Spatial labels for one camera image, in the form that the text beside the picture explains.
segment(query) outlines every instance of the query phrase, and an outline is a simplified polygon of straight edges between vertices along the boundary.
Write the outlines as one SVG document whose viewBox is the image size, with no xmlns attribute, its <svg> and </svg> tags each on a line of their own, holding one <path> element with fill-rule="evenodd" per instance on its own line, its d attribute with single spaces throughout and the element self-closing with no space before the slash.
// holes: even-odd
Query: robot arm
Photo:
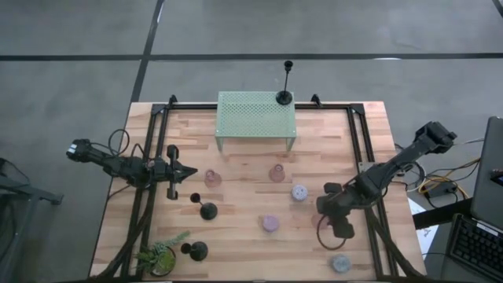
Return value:
<svg viewBox="0 0 503 283">
<path fill-rule="evenodd" d="M 347 221 L 351 209 L 370 208 L 382 197 L 382 189 L 407 164 L 429 153 L 444 153 L 453 145 L 456 134 L 441 123 L 430 122 L 416 131 L 414 142 L 384 164 L 375 164 L 341 186 L 326 183 L 327 195 L 316 200 L 318 213 L 326 215 L 335 237 L 354 237 L 353 226 Z"/>
<path fill-rule="evenodd" d="M 93 147 L 88 139 L 74 140 L 66 152 L 75 162 L 92 162 L 103 167 L 103 171 L 112 177 L 121 177 L 135 188 L 146 189 L 152 182 L 169 182 L 167 198 L 177 200 L 175 183 L 180 183 L 197 172 L 196 168 L 183 166 L 178 162 L 179 151 L 175 145 L 167 147 L 170 163 L 156 157 L 143 160 L 137 156 L 113 156 Z"/>
</svg>

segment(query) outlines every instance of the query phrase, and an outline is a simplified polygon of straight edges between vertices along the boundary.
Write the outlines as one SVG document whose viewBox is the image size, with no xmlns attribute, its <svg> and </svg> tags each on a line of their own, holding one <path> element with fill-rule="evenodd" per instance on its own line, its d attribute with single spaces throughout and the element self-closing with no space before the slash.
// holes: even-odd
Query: butcher block tabletop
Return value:
<svg viewBox="0 0 503 283">
<path fill-rule="evenodd" d="M 385 162 L 395 155 L 395 146 L 384 103 L 362 102 L 374 155 L 377 162 Z M 133 103 L 125 130 L 132 145 L 144 145 L 152 103 Z M 169 184 L 159 183 L 156 191 L 149 244 L 167 240 L 181 232 L 189 231 L 184 242 L 203 241 L 208 255 L 202 262 L 190 259 L 180 252 L 180 244 L 173 247 L 176 265 L 166 277 L 143 276 L 145 281 L 334 281 L 375 279 L 367 224 L 363 211 L 353 210 L 349 221 L 355 236 L 348 239 L 337 251 L 327 251 L 318 243 L 316 224 L 316 198 L 323 195 L 326 182 L 345 183 L 358 172 L 347 113 L 344 110 L 296 110 L 297 139 L 291 152 L 286 152 L 284 139 L 232 139 L 218 151 L 215 142 L 216 109 L 170 110 L 164 145 L 176 145 L 179 161 L 198 172 L 177 184 L 178 200 L 168 200 Z M 360 123 L 357 131 L 362 155 L 365 155 Z M 155 133 L 160 128 L 157 122 Z M 153 139 L 153 156 L 156 148 Z M 166 157 L 166 146 L 163 150 Z M 273 182 L 269 171 L 281 164 L 285 171 L 282 182 Z M 204 173 L 212 169 L 222 178 L 222 183 L 208 188 Z M 115 178 L 109 193 L 123 188 L 125 181 Z M 294 201 L 293 186 L 307 188 L 304 201 Z M 189 197 L 199 193 L 201 202 L 212 202 L 218 207 L 215 219 L 200 217 L 200 204 Z M 134 188 L 125 189 L 111 198 L 105 208 L 101 232 L 90 275 L 99 274 L 119 251 L 127 237 Z M 391 237 L 404 256 L 421 273 L 424 263 L 420 253 L 407 195 L 402 185 L 391 184 L 384 198 Z M 274 215 L 279 228 L 272 233 L 262 228 L 265 215 Z M 331 226 L 320 231 L 321 239 L 329 246 L 338 245 Z M 380 254 L 387 274 L 387 260 L 382 241 Z M 138 252 L 139 240 L 134 248 Z M 352 268 L 338 274 L 329 260 L 334 255 L 345 255 Z M 134 274 L 137 261 L 131 260 L 130 273 Z"/>
</svg>

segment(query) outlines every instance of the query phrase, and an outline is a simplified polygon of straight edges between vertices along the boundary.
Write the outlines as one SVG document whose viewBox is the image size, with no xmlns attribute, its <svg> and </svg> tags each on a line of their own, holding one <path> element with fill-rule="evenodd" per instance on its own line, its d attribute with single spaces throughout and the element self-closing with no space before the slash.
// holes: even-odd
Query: green mesh shelf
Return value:
<svg viewBox="0 0 503 283">
<path fill-rule="evenodd" d="M 276 92 L 272 91 L 218 93 L 215 130 L 217 142 L 219 138 L 295 138 L 296 136 L 294 101 L 289 105 L 280 105 L 276 102 Z"/>
</svg>

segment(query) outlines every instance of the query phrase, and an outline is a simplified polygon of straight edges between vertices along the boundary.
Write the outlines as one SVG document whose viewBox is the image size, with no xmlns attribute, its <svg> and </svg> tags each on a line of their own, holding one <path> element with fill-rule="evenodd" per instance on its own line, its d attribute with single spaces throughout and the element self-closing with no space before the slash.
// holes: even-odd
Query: table leg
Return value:
<svg viewBox="0 0 503 283">
<path fill-rule="evenodd" d="M 215 137 L 215 139 L 217 140 L 218 150 L 221 152 L 222 148 L 223 148 L 223 138 L 217 138 L 217 137 Z"/>
<path fill-rule="evenodd" d="M 296 141 L 296 138 L 287 138 L 286 139 L 286 151 L 292 150 L 293 143 Z"/>
</svg>

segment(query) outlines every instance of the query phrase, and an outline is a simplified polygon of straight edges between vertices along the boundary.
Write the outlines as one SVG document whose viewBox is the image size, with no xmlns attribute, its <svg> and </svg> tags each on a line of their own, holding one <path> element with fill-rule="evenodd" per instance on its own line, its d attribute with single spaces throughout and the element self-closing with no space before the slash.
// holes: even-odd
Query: black metal frame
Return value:
<svg viewBox="0 0 503 283">
<path fill-rule="evenodd" d="M 304 109 L 320 109 L 320 110 L 344 110 L 347 113 L 347 118 L 348 118 L 348 123 L 349 123 L 349 128 L 350 128 L 350 133 L 351 133 L 351 142 L 353 145 L 353 151 L 354 151 L 354 159 L 355 159 L 355 164 L 358 167 L 358 163 L 362 162 L 362 152 L 360 150 L 360 145 L 359 145 L 359 140 L 358 140 L 358 133 L 356 130 L 356 125 L 354 121 L 354 114 L 358 114 L 358 117 L 360 119 L 360 122 L 362 124 L 362 134 L 363 134 L 363 139 L 364 139 L 364 144 L 365 144 L 365 150 L 367 152 L 367 159 L 369 162 L 374 162 L 374 155 L 373 155 L 373 148 L 372 144 L 370 141 L 370 133 L 369 133 L 369 128 L 366 122 L 366 116 L 365 116 L 365 109 L 363 104 L 321 104 L 319 97 L 317 95 L 314 95 L 313 98 L 311 99 L 313 103 L 296 103 L 296 110 L 304 110 Z M 217 109 L 217 103 L 201 103 L 201 104 L 178 104 L 175 103 L 177 102 L 176 97 L 173 95 L 170 98 L 170 101 L 168 104 L 154 104 L 152 105 L 152 110 L 151 110 L 151 115 L 150 115 L 150 120 L 149 120 L 149 128 L 147 130 L 147 136 L 145 139 L 145 155 L 144 155 L 144 160 L 147 160 L 149 158 L 149 152 L 151 150 L 151 144 L 152 144 L 152 138 L 153 138 L 153 132 L 154 132 L 154 126 L 156 124 L 156 117 L 159 114 L 162 114 L 162 120 L 161 120 L 161 126 L 160 126 L 160 134 L 159 134 L 159 140 L 157 142 L 157 148 L 156 148 L 156 156 L 160 156 L 162 151 L 163 151 L 163 144 L 164 144 L 164 132 L 167 129 L 167 118 L 169 115 L 170 110 L 203 110 L 203 109 Z M 119 254 L 114 258 L 114 261 L 117 263 L 121 263 L 121 271 L 120 271 L 120 278 L 123 279 L 124 281 L 127 280 L 133 280 L 133 281 L 142 281 L 141 278 L 141 271 L 137 270 L 136 274 L 134 276 L 129 275 L 129 269 L 130 269 L 130 260 L 132 256 L 132 247 L 134 242 L 139 236 L 139 233 L 141 232 L 141 245 L 140 249 L 142 250 L 148 245 L 149 242 L 149 231 L 150 231 L 150 223 L 152 220 L 152 213 L 153 213 L 153 205 L 154 205 L 154 200 L 156 197 L 156 184 L 152 184 L 151 187 L 148 188 L 149 195 L 147 199 L 147 204 L 144 210 L 144 214 L 141 217 L 141 219 L 138 221 L 138 217 L 140 215 L 140 206 L 141 206 L 141 199 L 143 195 L 143 191 L 141 189 L 137 189 L 136 194 L 134 196 L 134 202 L 133 202 L 133 208 L 131 212 L 131 217 L 130 217 L 130 225 L 129 225 L 129 230 L 128 230 L 128 236 L 127 236 L 127 243 L 121 250 L 119 251 Z M 384 209 L 384 203 L 381 200 L 378 205 L 378 216 L 380 223 L 382 224 L 383 228 L 386 231 L 389 231 L 389 225 L 387 222 L 387 217 L 386 217 L 386 212 Z M 376 277 L 379 278 L 384 275 L 383 271 L 383 265 L 380 260 L 380 252 L 379 252 L 379 245 L 377 242 L 377 237 L 376 237 L 376 232 L 373 229 L 373 227 L 369 224 L 369 216 L 370 214 L 373 214 L 372 210 L 366 210 L 365 211 L 365 219 L 367 220 L 367 228 L 369 231 L 369 243 L 370 243 L 370 248 L 371 248 L 371 253 L 373 256 L 373 264 L 374 264 L 374 270 L 376 271 Z M 386 250 L 387 253 L 387 260 L 389 263 L 390 267 L 390 274 L 391 276 L 398 276 L 398 270 L 396 267 L 396 262 L 393 259 L 393 256 L 391 253 Z M 117 269 L 110 270 L 108 272 L 108 276 L 111 277 L 113 274 L 117 271 Z"/>
<path fill-rule="evenodd" d="M 11 282 L 12 272 L 17 264 L 17 260 L 21 254 L 24 239 L 28 234 L 28 229 L 35 213 L 35 209 L 41 200 L 47 200 L 53 205 L 61 204 L 63 195 L 57 195 L 47 192 L 43 189 L 32 187 L 31 185 L 23 184 L 14 181 L 10 178 L 0 175 L 0 189 L 9 191 L 9 193 L 2 194 L 11 200 L 24 200 L 27 202 L 27 207 L 24 209 L 22 220 L 19 222 L 16 230 L 14 231 L 14 238 L 12 244 L 7 247 L 6 257 L 1 262 L 0 266 L 0 283 Z"/>
</svg>

